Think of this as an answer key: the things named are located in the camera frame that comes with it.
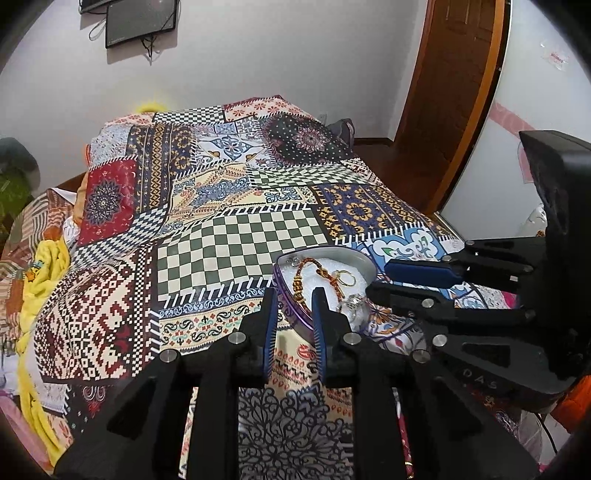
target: pink stripe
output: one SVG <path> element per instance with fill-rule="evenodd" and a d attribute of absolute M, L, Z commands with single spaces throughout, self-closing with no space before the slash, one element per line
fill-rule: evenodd
<path fill-rule="evenodd" d="M 535 130 L 535 128 L 529 123 L 518 117 L 509 109 L 502 106 L 499 102 L 492 104 L 489 118 L 494 123 L 507 130 L 511 135 L 517 137 L 520 142 L 521 139 L 519 138 L 519 132 Z M 521 169 L 521 175 L 523 176 L 523 183 L 533 183 L 534 179 L 531 176 L 530 164 L 527 160 L 527 155 L 525 155 L 525 150 L 523 149 L 523 145 L 521 145 L 521 143 L 519 144 L 517 158 L 519 159 L 519 167 Z"/>

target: wooden floor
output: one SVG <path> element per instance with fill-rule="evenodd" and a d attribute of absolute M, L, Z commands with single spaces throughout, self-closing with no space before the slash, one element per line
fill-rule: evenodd
<path fill-rule="evenodd" d="M 425 210 L 443 176 L 441 167 L 397 154 L 387 145 L 356 145 L 354 150 L 399 198 Z"/>

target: orange cloth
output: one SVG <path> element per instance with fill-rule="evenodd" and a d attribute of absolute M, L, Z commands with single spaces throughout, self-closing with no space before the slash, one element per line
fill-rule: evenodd
<path fill-rule="evenodd" d="M 573 433 L 591 405 L 591 377 L 584 377 L 574 387 L 551 415 L 567 432 Z"/>
<path fill-rule="evenodd" d="M 86 188 L 88 186 L 88 172 L 84 175 L 80 188 L 76 193 L 76 203 L 74 204 L 74 211 L 72 217 L 74 223 L 78 226 L 82 225 L 82 219 L 84 218 L 84 203 L 86 201 Z"/>

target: yellow towel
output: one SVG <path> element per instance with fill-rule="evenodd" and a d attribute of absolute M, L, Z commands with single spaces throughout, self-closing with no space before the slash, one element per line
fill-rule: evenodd
<path fill-rule="evenodd" d="M 29 340 L 35 317 L 69 267 L 70 254 L 63 237 L 57 242 L 43 240 L 39 243 L 33 266 L 25 272 L 20 314 L 22 336 L 17 343 L 18 388 L 22 414 L 45 444 L 52 465 L 56 464 L 65 448 L 53 432 L 39 402 L 39 396 L 25 367 L 25 353 L 27 348 L 32 348 Z"/>

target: patchwork bedspread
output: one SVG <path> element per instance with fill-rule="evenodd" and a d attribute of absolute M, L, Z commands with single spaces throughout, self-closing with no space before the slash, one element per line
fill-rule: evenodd
<path fill-rule="evenodd" d="M 159 351 L 206 349 L 238 327 L 282 253 L 347 245 L 388 281 L 391 258 L 437 260 L 463 246 L 280 97 L 120 118 L 90 156 L 79 246 L 37 319 L 28 364 L 67 445 Z M 467 284 L 442 293 L 506 307 Z M 242 477 L 350 479 L 350 391 L 326 390 L 314 348 L 283 318 L 279 327 L 269 384 L 240 394 Z M 412 321 L 377 306 L 365 333 L 397 352 L 421 341 Z M 187 451 L 188 436 L 181 475 Z"/>

